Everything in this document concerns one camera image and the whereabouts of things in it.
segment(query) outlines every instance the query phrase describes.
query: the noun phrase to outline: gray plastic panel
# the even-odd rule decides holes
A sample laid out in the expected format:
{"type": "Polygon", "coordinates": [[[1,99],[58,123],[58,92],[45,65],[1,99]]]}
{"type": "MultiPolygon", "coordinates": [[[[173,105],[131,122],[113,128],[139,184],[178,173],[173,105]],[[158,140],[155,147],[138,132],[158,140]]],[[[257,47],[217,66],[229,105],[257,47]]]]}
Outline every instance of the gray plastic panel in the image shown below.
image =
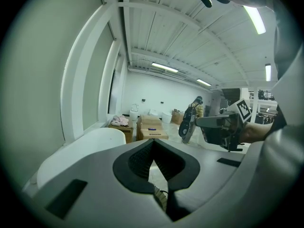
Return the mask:
{"type": "Polygon", "coordinates": [[[174,193],[178,205],[190,212],[194,212],[217,194],[238,169],[237,167],[219,163],[217,160],[226,158],[241,162],[245,156],[240,153],[212,151],[193,148],[180,143],[173,144],[167,140],[162,141],[170,143],[171,146],[194,156],[199,161],[200,172],[196,180],[189,188],[174,193]]]}
{"type": "Polygon", "coordinates": [[[304,127],[287,126],[250,145],[227,184],[195,212],[164,227],[253,227],[287,194],[304,164],[304,127]]]}
{"type": "Polygon", "coordinates": [[[70,227],[159,227],[171,223],[153,195],[130,192],[113,173],[114,160],[145,141],[86,156],[47,183],[34,200],[45,207],[71,180],[79,179],[88,184],[66,215],[70,227]]]}

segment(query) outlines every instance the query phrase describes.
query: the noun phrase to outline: fluorescent light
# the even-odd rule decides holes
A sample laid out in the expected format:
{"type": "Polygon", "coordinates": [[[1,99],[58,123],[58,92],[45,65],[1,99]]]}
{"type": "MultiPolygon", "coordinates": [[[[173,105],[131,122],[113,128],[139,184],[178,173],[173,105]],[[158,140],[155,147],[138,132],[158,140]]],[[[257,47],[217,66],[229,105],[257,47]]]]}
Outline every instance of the fluorescent light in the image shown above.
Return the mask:
{"type": "Polygon", "coordinates": [[[252,8],[252,7],[247,7],[247,6],[244,6],[244,8],[246,9],[246,11],[249,14],[253,24],[255,25],[257,33],[259,35],[265,33],[266,29],[265,29],[265,26],[264,26],[264,23],[262,21],[261,15],[258,12],[257,8],[252,8]]]}
{"type": "Polygon", "coordinates": [[[271,65],[266,64],[265,70],[266,70],[266,81],[271,81],[271,65]]]}
{"type": "Polygon", "coordinates": [[[174,73],[178,72],[178,70],[176,70],[176,69],[173,69],[173,68],[170,68],[168,66],[164,66],[164,65],[161,65],[161,64],[158,64],[158,63],[152,63],[152,65],[156,66],[156,67],[160,67],[160,68],[166,69],[166,70],[169,70],[169,71],[172,71],[174,73]]]}
{"type": "Polygon", "coordinates": [[[197,79],[197,81],[199,81],[200,83],[205,84],[205,85],[207,85],[207,86],[211,86],[211,84],[208,84],[208,83],[206,83],[205,81],[202,81],[202,80],[200,80],[200,79],[197,79]]]}

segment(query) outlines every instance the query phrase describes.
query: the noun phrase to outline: white wall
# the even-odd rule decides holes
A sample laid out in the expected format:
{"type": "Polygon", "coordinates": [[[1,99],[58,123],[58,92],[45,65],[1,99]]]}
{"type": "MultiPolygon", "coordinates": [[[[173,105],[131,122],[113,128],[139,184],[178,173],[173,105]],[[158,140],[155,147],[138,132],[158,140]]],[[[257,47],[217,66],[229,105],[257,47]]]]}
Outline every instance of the white wall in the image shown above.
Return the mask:
{"type": "Polygon", "coordinates": [[[123,95],[124,78],[127,67],[125,56],[120,56],[117,60],[117,66],[113,77],[112,91],[110,95],[110,114],[121,114],[121,104],[123,95]]]}
{"type": "Polygon", "coordinates": [[[100,84],[112,43],[113,36],[107,25],[96,43],[85,77],[82,108],[84,130],[98,121],[100,84]]]}
{"type": "Polygon", "coordinates": [[[126,48],[126,41],[125,41],[125,28],[124,28],[124,14],[123,14],[123,8],[118,7],[118,2],[121,0],[104,0],[103,2],[106,3],[111,3],[111,4],[115,4],[115,8],[114,8],[114,13],[112,15],[112,17],[110,18],[110,24],[111,24],[111,29],[114,33],[114,36],[116,39],[121,40],[121,46],[119,48],[119,54],[125,58],[124,62],[123,62],[123,66],[122,66],[122,70],[119,73],[120,75],[117,75],[119,77],[116,78],[116,82],[117,79],[119,78],[119,84],[118,84],[118,89],[114,89],[115,91],[117,90],[117,96],[114,96],[114,101],[116,101],[116,106],[115,104],[111,105],[110,102],[110,108],[109,108],[109,112],[110,113],[115,113],[115,114],[121,114],[121,107],[119,107],[121,105],[122,102],[122,93],[123,93],[123,85],[124,85],[124,79],[125,79],[125,73],[126,73],[126,67],[127,67],[127,60],[129,60],[129,58],[127,57],[127,48],[126,48]]]}
{"type": "Polygon", "coordinates": [[[122,84],[122,97],[121,97],[120,102],[118,103],[120,105],[119,114],[124,114],[123,103],[125,102],[124,101],[124,95],[125,95],[125,92],[126,92],[126,84],[127,84],[127,78],[128,78],[128,65],[129,65],[129,63],[125,62],[124,72],[123,72],[123,81],[121,82],[121,84],[122,84]]]}
{"type": "Polygon", "coordinates": [[[101,0],[28,0],[0,55],[1,156],[22,187],[65,142],[60,87],[66,60],[101,0]]]}
{"type": "Polygon", "coordinates": [[[240,88],[240,91],[239,98],[249,100],[248,88],[240,88]]]}
{"type": "Polygon", "coordinates": [[[221,90],[214,90],[211,95],[210,113],[209,116],[216,116],[219,113],[220,101],[225,99],[221,90]]]}
{"type": "Polygon", "coordinates": [[[139,105],[139,114],[147,114],[150,109],[159,112],[185,111],[197,96],[202,96],[203,107],[210,105],[211,94],[197,88],[128,71],[123,94],[123,114],[129,114],[132,104],[139,105]]]}
{"type": "Polygon", "coordinates": [[[65,71],[64,74],[66,77],[63,81],[64,87],[61,97],[61,116],[67,143],[73,142],[83,134],[96,128],[105,126],[111,117],[111,114],[107,113],[113,69],[117,60],[117,55],[119,54],[122,57],[125,57],[126,55],[126,42],[124,38],[123,17],[121,16],[122,8],[118,7],[117,4],[119,0],[102,1],[104,2],[104,5],[99,7],[94,15],[87,21],[81,34],[77,37],[79,40],[77,40],[76,46],[73,47],[71,51],[71,59],[68,60],[69,66],[66,67],[68,70],[65,71]],[[93,53],[94,46],[108,21],[110,29],[113,32],[114,41],[106,58],[99,88],[98,121],[83,131],[86,126],[83,127],[83,95],[81,92],[83,91],[83,85],[86,81],[86,74],[89,72],[88,66],[89,60],[91,59],[91,53],[93,53]]]}

